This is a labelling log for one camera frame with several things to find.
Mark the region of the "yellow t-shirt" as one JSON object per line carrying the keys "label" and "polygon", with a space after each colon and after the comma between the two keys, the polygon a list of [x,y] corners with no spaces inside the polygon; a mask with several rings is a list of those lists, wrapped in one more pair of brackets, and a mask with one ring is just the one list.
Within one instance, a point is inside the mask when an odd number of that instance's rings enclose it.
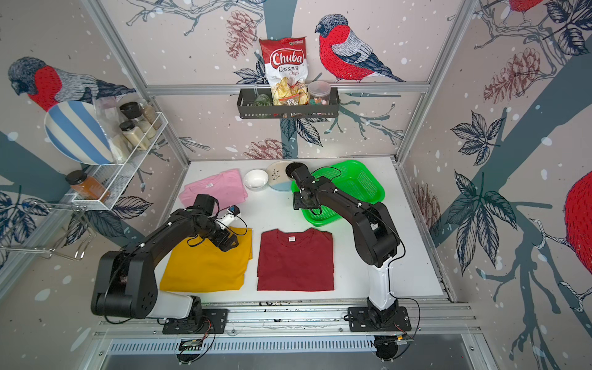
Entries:
{"label": "yellow t-shirt", "polygon": [[251,228],[233,228],[239,233],[238,246],[227,252],[206,240],[196,247],[188,239],[171,252],[160,290],[180,293],[236,291],[245,282],[253,257]]}

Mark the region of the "green plastic basket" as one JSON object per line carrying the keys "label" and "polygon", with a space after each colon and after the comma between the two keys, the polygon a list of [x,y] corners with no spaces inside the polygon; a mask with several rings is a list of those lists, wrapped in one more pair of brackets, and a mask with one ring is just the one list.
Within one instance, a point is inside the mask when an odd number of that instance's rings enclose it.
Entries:
{"label": "green plastic basket", "polygon": [[310,171],[305,165],[294,172],[292,192],[303,189],[316,189],[321,208],[318,210],[300,210],[308,223],[322,227],[341,218],[331,208],[328,197],[334,200],[349,201],[351,206],[377,204],[385,199],[385,190],[365,164],[357,160],[347,160],[331,166],[322,166]]}

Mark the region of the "pink t-shirt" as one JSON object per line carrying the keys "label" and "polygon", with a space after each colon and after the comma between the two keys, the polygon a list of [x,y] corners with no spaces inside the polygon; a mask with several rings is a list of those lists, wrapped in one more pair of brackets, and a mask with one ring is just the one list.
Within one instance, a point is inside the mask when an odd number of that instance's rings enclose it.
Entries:
{"label": "pink t-shirt", "polygon": [[244,203],[248,193],[237,169],[232,169],[186,185],[179,200],[186,208],[192,206],[198,194],[214,197],[220,209]]}

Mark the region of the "dark red t-shirt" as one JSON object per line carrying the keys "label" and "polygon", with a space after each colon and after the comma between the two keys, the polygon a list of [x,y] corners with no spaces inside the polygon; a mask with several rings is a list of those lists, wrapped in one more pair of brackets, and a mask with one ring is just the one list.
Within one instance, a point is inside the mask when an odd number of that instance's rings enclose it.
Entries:
{"label": "dark red t-shirt", "polygon": [[257,289],[333,291],[335,266],[332,234],[315,228],[298,233],[286,233],[279,229],[262,233]]}

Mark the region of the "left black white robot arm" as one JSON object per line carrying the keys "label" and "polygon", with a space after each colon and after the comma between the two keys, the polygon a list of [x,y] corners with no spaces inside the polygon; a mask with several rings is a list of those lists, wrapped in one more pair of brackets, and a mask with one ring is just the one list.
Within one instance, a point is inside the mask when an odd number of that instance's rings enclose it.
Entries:
{"label": "left black white robot arm", "polygon": [[98,265],[90,308],[106,320],[186,319],[195,299],[189,295],[159,290],[155,269],[182,241],[199,237],[226,252],[238,246],[237,235],[229,230],[241,211],[229,206],[219,219],[216,198],[199,194],[194,204],[174,211],[145,239],[121,251],[104,254]]}

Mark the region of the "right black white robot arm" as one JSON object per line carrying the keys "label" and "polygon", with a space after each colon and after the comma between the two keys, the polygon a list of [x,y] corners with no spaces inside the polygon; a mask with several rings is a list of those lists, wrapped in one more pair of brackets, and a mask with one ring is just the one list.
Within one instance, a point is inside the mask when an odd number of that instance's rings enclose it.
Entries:
{"label": "right black white robot arm", "polygon": [[366,317],[377,328],[394,324],[399,301],[392,292],[389,268],[402,241],[387,207],[381,202],[368,203],[353,197],[327,177],[315,177],[303,163],[288,165],[286,174],[298,186],[293,194],[294,209],[325,206],[350,223],[356,251],[369,266]]}

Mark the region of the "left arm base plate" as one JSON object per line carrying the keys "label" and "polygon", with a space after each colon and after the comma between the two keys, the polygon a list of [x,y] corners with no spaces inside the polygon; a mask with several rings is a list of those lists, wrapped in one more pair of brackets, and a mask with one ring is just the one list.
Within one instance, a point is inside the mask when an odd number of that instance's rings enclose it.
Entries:
{"label": "left arm base plate", "polygon": [[223,334],[228,322],[226,308],[202,309],[185,319],[167,319],[164,335]]}

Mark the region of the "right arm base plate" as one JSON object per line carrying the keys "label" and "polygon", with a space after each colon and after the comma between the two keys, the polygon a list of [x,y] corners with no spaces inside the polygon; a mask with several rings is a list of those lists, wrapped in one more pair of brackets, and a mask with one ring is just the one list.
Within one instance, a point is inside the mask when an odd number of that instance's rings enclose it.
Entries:
{"label": "right arm base plate", "polygon": [[348,323],[351,332],[408,332],[412,330],[407,309],[397,305],[383,311],[372,305],[350,307],[343,319]]}

